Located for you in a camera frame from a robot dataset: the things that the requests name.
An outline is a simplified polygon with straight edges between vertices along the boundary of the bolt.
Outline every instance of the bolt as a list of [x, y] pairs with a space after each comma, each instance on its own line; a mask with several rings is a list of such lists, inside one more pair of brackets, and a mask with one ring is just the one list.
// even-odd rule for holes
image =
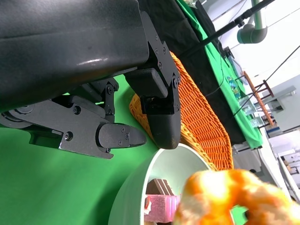
[[73, 134], [72, 134], [72, 132], [66, 132], [64, 137], [65, 137], [65, 140], [66, 140], [67, 142], [69, 142], [69, 141], [72, 140]]
[[107, 87], [107, 93], [108, 93], [109, 95], [112, 95], [112, 94], [113, 94], [113, 89], [111, 88], [111, 86], [108, 86], [108, 87]]
[[176, 78], [173, 78], [173, 86], [174, 88], [178, 87], [178, 80]]
[[81, 112], [81, 108], [79, 107], [79, 106], [74, 106], [74, 108], [73, 108], [73, 113], [75, 114], [75, 115], [79, 115], [80, 114], [80, 112]]
[[26, 105], [24, 107], [17, 108], [15, 111], [19, 114], [28, 114], [31, 113], [33, 109], [34, 105]]

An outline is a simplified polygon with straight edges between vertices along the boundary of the green cloth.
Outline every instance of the green cloth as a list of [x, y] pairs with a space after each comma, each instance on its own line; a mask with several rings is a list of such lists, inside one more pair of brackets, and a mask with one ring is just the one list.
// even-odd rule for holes
[[[203, 36], [203, 39], [207, 38], [207, 35], [201, 25], [199, 24], [197, 18], [195, 17], [193, 11], [189, 8], [189, 6], [184, 2], [184, 0], [177, 0], [179, 6], [181, 7], [182, 11], [188, 16], [188, 18], [191, 21], [192, 26], [196, 31], [199, 33], [197, 34], [199, 39], [201, 39], [201, 35]], [[229, 62], [229, 60], [226, 58], [225, 60], [220, 56], [220, 53], [218, 50], [214, 47], [212, 43], [209, 43], [205, 46], [205, 51], [208, 56], [208, 59], [210, 61], [211, 67], [214, 71], [214, 74], [216, 76], [216, 80], [219, 85], [222, 84], [223, 80], [223, 73], [224, 73], [224, 82], [221, 85], [221, 90], [231, 108], [231, 111], [233, 114], [235, 114], [240, 109], [240, 104], [236, 100], [236, 97], [234, 96], [234, 93], [229, 85], [229, 82], [227, 80], [227, 77], [232, 77], [233, 79], [236, 79], [237, 76]], [[240, 80], [236, 82], [239, 86], [240, 91], [243, 95], [245, 95], [245, 89]], [[253, 148], [257, 148], [262, 145], [263, 140], [261, 133], [258, 128], [253, 127], [250, 123], [251, 117], [246, 116], [246, 114], [240, 110], [236, 115], [235, 119], [240, 127], [240, 129], [243, 132], [243, 135], [248, 142], [249, 146]]]
[[[116, 122], [143, 130], [128, 108], [134, 92], [123, 75], [116, 80]], [[147, 136], [147, 144], [112, 150], [115, 156], [105, 160], [29, 139], [25, 131], [0, 128], [0, 225], [106, 225], [127, 176], [158, 150]], [[242, 212], [233, 211], [237, 225]]]

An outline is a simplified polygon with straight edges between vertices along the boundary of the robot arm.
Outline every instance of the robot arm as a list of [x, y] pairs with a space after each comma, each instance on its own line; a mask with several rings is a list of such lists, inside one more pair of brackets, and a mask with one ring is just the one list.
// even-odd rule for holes
[[136, 0], [4, 0], [0, 27], [0, 124], [32, 144], [112, 158], [146, 142], [114, 123], [113, 76], [124, 74], [157, 145], [177, 147], [179, 73]]

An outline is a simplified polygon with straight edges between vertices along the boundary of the white bowl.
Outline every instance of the white bowl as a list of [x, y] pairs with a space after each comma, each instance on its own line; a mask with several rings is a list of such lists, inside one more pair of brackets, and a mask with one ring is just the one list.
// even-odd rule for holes
[[145, 192], [154, 178], [168, 180], [174, 193], [182, 192], [187, 178], [210, 167], [190, 147], [160, 149], [126, 179], [114, 200], [108, 225], [144, 225]]

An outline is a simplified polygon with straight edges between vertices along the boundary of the wicker basket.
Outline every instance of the wicker basket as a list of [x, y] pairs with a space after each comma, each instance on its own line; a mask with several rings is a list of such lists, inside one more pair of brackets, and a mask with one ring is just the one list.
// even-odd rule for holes
[[[173, 53], [171, 55], [181, 76], [180, 142], [197, 151], [213, 170], [233, 169], [232, 148], [227, 132], [180, 60]], [[152, 137], [147, 116], [142, 114], [141, 102], [137, 95], [133, 97], [129, 108], [132, 115]]]

